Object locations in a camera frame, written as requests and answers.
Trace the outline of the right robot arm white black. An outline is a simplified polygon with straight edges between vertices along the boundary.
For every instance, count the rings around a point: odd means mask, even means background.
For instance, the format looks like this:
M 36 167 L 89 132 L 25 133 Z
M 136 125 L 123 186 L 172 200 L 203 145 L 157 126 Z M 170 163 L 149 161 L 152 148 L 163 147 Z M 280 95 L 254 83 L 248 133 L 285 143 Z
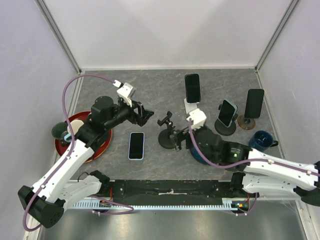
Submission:
M 181 150 L 194 149 L 196 159 L 209 166 L 232 171 L 229 191 L 235 197 L 244 193 L 299 197 L 302 202 L 320 205 L 320 164 L 303 164 L 268 155 L 238 142 L 223 140 L 208 127 L 188 126 L 174 131 L 170 143 Z

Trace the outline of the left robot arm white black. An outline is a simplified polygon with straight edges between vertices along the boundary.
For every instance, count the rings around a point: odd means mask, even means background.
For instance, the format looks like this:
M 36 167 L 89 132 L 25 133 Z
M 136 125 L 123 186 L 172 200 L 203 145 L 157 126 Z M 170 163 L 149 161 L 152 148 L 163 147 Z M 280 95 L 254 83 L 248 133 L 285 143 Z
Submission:
M 154 115 L 139 101 L 128 105 L 122 97 L 115 104 L 109 96 L 98 97 L 91 107 L 84 124 L 71 138 L 71 144 L 54 166 L 33 186 L 22 186 L 18 197 L 24 209 L 23 218 L 28 215 L 45 228 L 54 226 L 63 213 L 81 199 L 97 194 L 106 196 L 110 191 L 110 180 L 98 170 L 76 183 L 72 188 L 64 186 L 78 170 L 109 138 L 114 127 L 129 121 L 144 126 Z

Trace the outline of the light blue phone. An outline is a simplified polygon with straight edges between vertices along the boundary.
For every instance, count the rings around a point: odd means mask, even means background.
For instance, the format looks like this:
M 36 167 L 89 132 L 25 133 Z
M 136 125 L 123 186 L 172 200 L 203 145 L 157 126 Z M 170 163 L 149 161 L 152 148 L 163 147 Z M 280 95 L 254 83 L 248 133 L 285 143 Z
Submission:
M 129 137 L 128 159 L 141 161 L 144 159 L 145 134 L 143 132 L 131 132 Z

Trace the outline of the black round phone stand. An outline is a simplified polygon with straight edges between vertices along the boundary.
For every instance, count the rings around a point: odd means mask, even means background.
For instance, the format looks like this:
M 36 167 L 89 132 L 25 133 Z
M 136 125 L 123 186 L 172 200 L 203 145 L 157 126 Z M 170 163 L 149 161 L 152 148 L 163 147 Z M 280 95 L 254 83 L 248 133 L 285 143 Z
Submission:
M 164 149 L 171 150 L 175 148 L 175 142 L 171 135 L 174 134 L 175 126 L 171 121 L 172 113 L 170 111 L 167 112 L 166 117 L 162 120 L 158 119 L 157 124 L 161 127 L 162 125 L 166 125 L 166 129 L 162 130 L 158 135 L 158 142 L 160 146 Z

